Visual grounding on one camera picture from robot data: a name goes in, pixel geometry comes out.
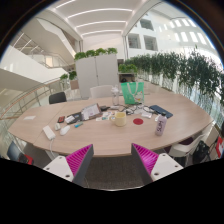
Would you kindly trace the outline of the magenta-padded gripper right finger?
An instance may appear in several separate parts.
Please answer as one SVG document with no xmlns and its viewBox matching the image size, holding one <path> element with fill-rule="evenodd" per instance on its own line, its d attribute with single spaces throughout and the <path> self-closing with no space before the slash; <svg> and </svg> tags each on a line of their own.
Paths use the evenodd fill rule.
<svg viewBox="0 0 224 224">
<path fill-rule="evenodd" d="M 144 185 L 182 169 L 167 153 L 157 154 L 135 143 L 131 145 L 131 153 Z"/>
</svg>

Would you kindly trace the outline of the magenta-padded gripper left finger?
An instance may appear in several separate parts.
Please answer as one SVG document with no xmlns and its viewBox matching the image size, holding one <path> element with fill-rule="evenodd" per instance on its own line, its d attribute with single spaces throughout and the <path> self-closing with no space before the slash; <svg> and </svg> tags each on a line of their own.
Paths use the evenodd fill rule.
<svg viewBox="0 0 224 224">
<path fill-rule="evenodd" d="M 81 186 L 93 154 L 93 145 L 90 144 L 68 156 L 56 157 L 44 170 Z"/>
</svg>

